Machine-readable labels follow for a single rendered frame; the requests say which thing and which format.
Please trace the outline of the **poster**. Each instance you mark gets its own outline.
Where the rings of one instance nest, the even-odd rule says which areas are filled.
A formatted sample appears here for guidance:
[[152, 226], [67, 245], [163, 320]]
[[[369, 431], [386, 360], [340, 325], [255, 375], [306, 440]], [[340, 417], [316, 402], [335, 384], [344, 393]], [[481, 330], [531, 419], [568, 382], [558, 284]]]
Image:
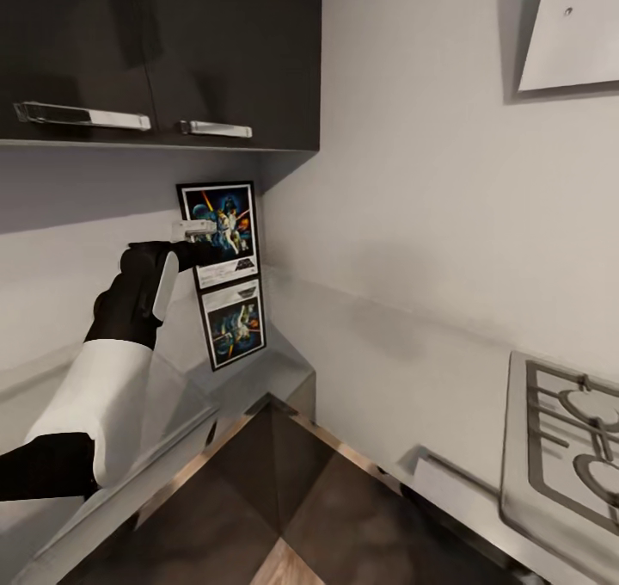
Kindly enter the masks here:
[[253, 181], [181, 184], [177, 196], [182, 221], [211, 220], [218, 228], [214, 234], [188, 235], [192, 242], [224, 248], [213, 264], [193, 268], [198, 293], [261, 275]]

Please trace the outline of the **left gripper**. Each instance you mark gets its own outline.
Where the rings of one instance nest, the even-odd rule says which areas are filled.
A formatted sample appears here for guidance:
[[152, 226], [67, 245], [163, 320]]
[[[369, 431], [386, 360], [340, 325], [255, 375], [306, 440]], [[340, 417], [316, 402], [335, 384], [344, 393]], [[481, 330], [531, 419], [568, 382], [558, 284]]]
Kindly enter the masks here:
[[184, 271], [195, 266], [211, 265], [224, 254], [222, 246], [211, 245], [211, 242], [174, 242], [174, 244], [182, 247], [187, 253], [187, 266]]

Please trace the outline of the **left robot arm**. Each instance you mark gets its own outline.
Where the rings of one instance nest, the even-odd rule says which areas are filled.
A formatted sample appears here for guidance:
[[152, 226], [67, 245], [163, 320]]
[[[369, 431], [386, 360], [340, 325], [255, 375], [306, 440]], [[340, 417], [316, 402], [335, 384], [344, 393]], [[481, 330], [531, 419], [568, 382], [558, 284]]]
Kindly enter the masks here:
[[171, 241], [129, 243], [122, 274], [94, 304], [94, 322], [23, 445], [0, 455], [0, 585], [9, 585], [101, 488], [128, 474], [140, 448], [156, 329], [178, 272], [224, 248], [192, 242], [211, 220], [172, 222]]

